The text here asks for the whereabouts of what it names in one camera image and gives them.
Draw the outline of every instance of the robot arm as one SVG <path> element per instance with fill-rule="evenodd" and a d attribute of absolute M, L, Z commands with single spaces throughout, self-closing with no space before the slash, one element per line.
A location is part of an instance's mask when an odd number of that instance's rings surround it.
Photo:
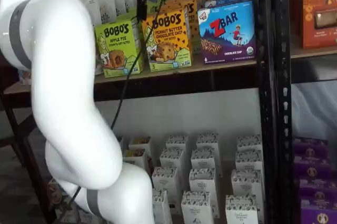
<path fill-rule="evenodd" d="M 93 100 L 94 34 L 80 0 L 1 0 L 0 48 L 32 69 L 32 108 L 47 138 L 52 176 L 84 210 L 115 224 L 151 224 L 147 173 L 122 164 L 118 141 Z"/>

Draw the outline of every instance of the purple package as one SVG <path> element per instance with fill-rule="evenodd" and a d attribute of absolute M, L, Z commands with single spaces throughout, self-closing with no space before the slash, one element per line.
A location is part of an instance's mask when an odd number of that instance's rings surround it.
<path fill-rule="evenodd" d="M 300 178 L 300 196 L 337 202 L 337 181 Z"/>
<path fill-rule="evenodd" d="M 329 159 L 294 156 L 294 177 L 331 179 Z"/>
<path fill-rule="evenodd" d="M 294 137 L 294 155 L 328 158 L 328 141 L 307 137 Z"/>
<path fill-rule="evenodd" d="M 301 224 L 337 222 L 337 203 L 310 198 L 301 199 Z"/>

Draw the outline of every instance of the black cable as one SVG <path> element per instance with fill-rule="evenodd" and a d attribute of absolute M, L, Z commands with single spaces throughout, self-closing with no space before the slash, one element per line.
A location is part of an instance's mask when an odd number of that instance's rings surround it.
<path fill-rule="evenodd" d="M 111 124 L 111 130 L 114 129 L 115 124 L 116 124 L 116 121 L 117 121 L 117 118 L 118 118 L 118 115 L 120 114 L 120 110 L 121 110 L 121 107 L 122 107 L 122 103 L 123 103 L 124 96 L 125 96 L 125 92 L 126 92 L 127 85 L 128 85 L 128 80 L 129 80 L 129 78 L 130 78 L 130 76 L 131 76 L 131 73 L 132 73 L 132 71 L 133 71 L 133 68 L 135 67 L 135 65 L 136 65 L 136 63 L 137 63 L 139 57 L 141 56 L 142 52 L 146 53 L 146 43 L 148 42 L 148 39 L 150 38 L 150 36 L 151 36 L 151 34 L 152 34 L 152 32 L 153 32 L 153 26 L 154 26 L 154 23 L 156 23 L 156 21 L 157 21 L 157 18 L 158 18 L 160 9 L 161 9 L 161 7 L 162 7 L 162 5 L 163 5 L 163 2 L 164 2 L 164 0 L 161 0 L 161 1 L 160 1 L 160 4 L 159 4 L 158 10 L 157 10 L 156 17 L 155 17 L 155 19 L 154 19 L 154 21 L 153 21 L 153 23 L 152 23 L 152 26 L 151 26 L 151 30 L 150 30 L 150 32 L 149 32 L 149 34 L 148 34 L 148 36 L 147 36 L 147 38 L 146 38 L 146 40 L 145 40 L 145 46 L 144 46 L 144 49 L 141 49 L 141 50 L 140 50 L 140 52 L 138 53 L 138 56 L 137 56 L 136 60 L 133 62 L 132 67 L 130 68 L 129 73 L 127 74 L 127 77 L 126 77 L 126 80 L 125 80 L 125 83 L 124 83 L 124 87 L 123 87 L 123 91 L 122 91 L 122 95 L 121 95 L 121 99 L 120 99 L 120 103 L 118 104 L 118 108 L 117 108 L 117 111 L 116 111 L 116 114 L 115 114 L 115 118 L 114 118 L 114 120 L 113 120 L 113 122 L 112 122 L 112 124 Z"/>
<path fill-rule="evenodd" d="M 154 26 L 154 23 L 156 23 L 156 21 L 157 21 L 157 18 L 158 18 L 158 15 L 159 15 L 159 12 L 160 12 L 160 9 L 161 9 L 163 3 L 164 3 L 164 0 L 161 0 L 160 3 L 159 3 L 159 7 L 158 7 L 158 11 L 157 11 L 156 17 L 155 17 L 155 19 L 154 19 L 154 21 L 153 21 L 153 23 L 152 23 L 151 30 L 150 30 L 148 36 L 146 37 L 146 40 L 145 40 L 145 46 L 144 46 L 144 48 L 141 49 L 140 52 L 138 53 L 136 60 L 135 60 L 134 63 L 132 64 L 129 73 L 127 74 L 127 77 L 126 77 L 126 80 L 125 80 L 125 83 L 124 83 L 124 87 L 123 87 L 123 91 L 122 91 L 122 95 L 121 95 L 121 99 L 120 99 L 120 103 L 118 104 L 118 108 L 117 108 L 117 111 L 116 111 L 116 114 L 115 114 L 114 121 L 112 122 L 111 129 L 114 128 L 115 123 L 116 123 L 117 118 L 118 118 L 118 115 L 119 115 L 119 113 L 120 113 L 120 110 L 121 110 L 121 107 L 122 107 L 122 103 L 123 103 L 123 100 L 124 100 L 124 96 L 125 96 L 125 92 L 126 92 L 126 89 L 127 89 L 127 84 L 128 84 L 129 78 L 130 78 L 130 76 L 131 76 L 131 73 L 132 73 L 132 71 L 133 71 L 133 68 L 135 67 L 135 65 L 136 65 L 136 63 L 137 63 L 139 57 L 141 56 L 142 52 L 146 53 L 146 43 L 148 42 L 148 39 L 150 38 L 150 36 L 151 36 L 151 34 L 152 34 L 152 32 L 153 32 L 153 26 Z M 58 224 L 58 223 L 60 223 L 60 221 L 62 220 L 62 218 L 63 218 L 63 217 L 65 216 L 65 214 L 67 213 L 67 210 L 69 209 L 70 205 L 74 202 L 74 200 L 75 200 L 76 196 L 78 195 L 78 193 L 80 192 L 80 190 L 81 190 L 81 187 L 80 187 L 80 186 L 77 187 L 75 194 L 72 196 L 72 198 L 70 199 L 70 201 L 68 202 L 68 204 L 65 206 L 65 208 L 64 208 L 62 214 L 60 215 L 60 217 L 57 218 L 57 219 L 53 222 L 53 224 Z"/>

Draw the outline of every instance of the gray band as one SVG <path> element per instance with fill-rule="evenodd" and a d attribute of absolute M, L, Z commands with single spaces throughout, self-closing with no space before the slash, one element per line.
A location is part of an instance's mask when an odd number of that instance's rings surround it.
<path fill-rule="evenodd" d="M 98 191 L 97 190 L 86 190 L 86 200 L 90 211 L 98 217 L 101 217 L 100 210 L 98 208 Z"/>
<path fill-rule="evenodd" d="M 32 62 L 28 58 L 25 50 L 23 49 L 20 37 L 20 20 L 23 10 L 25 9 L 29 1 L 30 0 L 23 1 L 13 11 L 11 21 L 9 23 L 9 40 L 17 59 L 22 63 L 22 65 L 30 70 L 32 68 Z"/>

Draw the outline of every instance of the wooden shelf board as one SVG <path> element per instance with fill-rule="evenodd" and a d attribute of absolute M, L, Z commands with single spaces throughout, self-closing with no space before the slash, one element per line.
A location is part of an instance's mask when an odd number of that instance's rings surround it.
<path fill-rule="evenodd" d="M 166 76 L 166 75 L 173 75 L 173 74 L 184 74 L 184 73 L 192 73 L 192 72 L 207 71 L 207 70 L 228 69 L 228 68 L 241 67 L 241 66 L 250 66 L 250 65 L 255 65 L 255 64 L 256 64 L 256 60 L 231 62 L 231 63 L 219 63 L 219 64 L 204 64 L 201 58 L 199 57 L 199 58 L 196 58 L 192 62 L 191 67 L 166 70 L 166 71 L 158 71 L 158 72 L 151 73 L 149 65 L 145 63 L 146 67 L 143 70 L 143 72 L 137 75 L 131 75 L 130 79 L 144 79 L 144 78 L 149 78 L 149 77 L 158 77 L 158 76 Z M 124 81 L 125 79 L 126 79 L 126 76 L 105 78 L 104 75 L 98 75 L 95 78 L 95 84 Z M 20 82 L 16 82 L 15 84 L 5 89 L 4 94 L 17 94 L 17 93 L 30 92 L 30 91 L 31 91 L 31 87 L 29 85 L 21 85 Z"/>

